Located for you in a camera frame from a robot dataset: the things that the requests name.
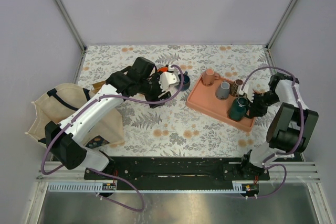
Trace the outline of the orange mug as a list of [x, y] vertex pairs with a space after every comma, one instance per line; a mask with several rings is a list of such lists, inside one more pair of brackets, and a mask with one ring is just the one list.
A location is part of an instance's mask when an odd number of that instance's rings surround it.
[[158, 70], [157, 70], [157, 72], [158, 72], [159, 74], [164, 73], [164, 72], [167, 72], [167, 71], [169, 71], [169, 68], [168, 68], [168, 67], [160, 67], [160, 68], [158, 68]]

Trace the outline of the blue mug cream base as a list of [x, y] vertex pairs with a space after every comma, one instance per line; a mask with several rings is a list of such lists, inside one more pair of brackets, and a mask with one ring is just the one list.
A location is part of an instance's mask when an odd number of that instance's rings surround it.
[[189, 89], [191, 85], [191, 80], [190, 77], [188, 76], [188, 72], [184, 72], [183, 73], [183, 86], [182, 86], [182, 91], [186, 91], [187, 89]]

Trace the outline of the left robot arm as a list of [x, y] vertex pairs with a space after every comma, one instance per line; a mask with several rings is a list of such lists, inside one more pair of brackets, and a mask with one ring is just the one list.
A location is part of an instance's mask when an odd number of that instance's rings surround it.
[[93, 151], [82, 143], [84, 137], [108, 112], [125, 100], [142, 94], [144, 103], [155, 108], [171, 97], [169, 87], [180, 82], [178, 73], [158, 71], [150, 60], [136, 58], [132, 66], [112, 73], [100, 90], [71, 116], [45, 126], [47, 152], [52, 153], [68, 170], [79, 166], [95, 169], [102, 179], [109, 179], [114, 167], [106, 154]]

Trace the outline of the grey-blue square mug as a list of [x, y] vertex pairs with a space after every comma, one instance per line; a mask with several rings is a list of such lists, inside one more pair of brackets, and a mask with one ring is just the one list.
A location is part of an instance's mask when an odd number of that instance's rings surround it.
[[230, 83], [223, 81], [217, 88], [215, 95], [219, 100], [226, 100], [230, 94]]

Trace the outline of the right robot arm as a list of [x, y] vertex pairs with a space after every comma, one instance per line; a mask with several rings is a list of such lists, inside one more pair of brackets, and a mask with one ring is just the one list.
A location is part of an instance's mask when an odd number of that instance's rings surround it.
[[249, 119], [266, 115], [271, 105], [278, 102], [281, 105], [268, 128], [265, 143], [250, 150], [241, 160], [239, 173], [246, 180], [261, 173], [267, 163], [279, 156], [302, 153], [319, 117], [302, 101], [297, 78], [276, 73], [271, 76], [268, 85], [269, 91], [254, 92], [247, 98], [245, 117]]

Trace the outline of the salmon textured mug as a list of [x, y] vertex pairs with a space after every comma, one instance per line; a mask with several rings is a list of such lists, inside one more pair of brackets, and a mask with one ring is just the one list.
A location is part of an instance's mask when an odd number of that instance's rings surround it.
[[204, 86], [209, 87], [212, 86], [215, 80], [220, 78], [220, 74], [215, 72], [212, 68], [206, 69], [201, 77], [201, 82]]

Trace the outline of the dark green mug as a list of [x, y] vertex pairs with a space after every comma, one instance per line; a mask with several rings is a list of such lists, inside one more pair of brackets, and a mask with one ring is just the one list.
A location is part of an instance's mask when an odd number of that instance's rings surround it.
[[237, 97], [228, 111], [228, 117], [236, 122], [241, 121], [248, 109], [248, 100], [244, 97]]

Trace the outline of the brown striped mug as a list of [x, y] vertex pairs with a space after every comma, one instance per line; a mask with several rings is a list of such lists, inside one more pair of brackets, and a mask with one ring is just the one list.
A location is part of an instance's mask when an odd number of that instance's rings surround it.
[[243, 84], [243, 80], [236, 79], [231, 85], [230, 85], [230, 95], [233, 97], [238, 97], [238, 91], [240, 86]]

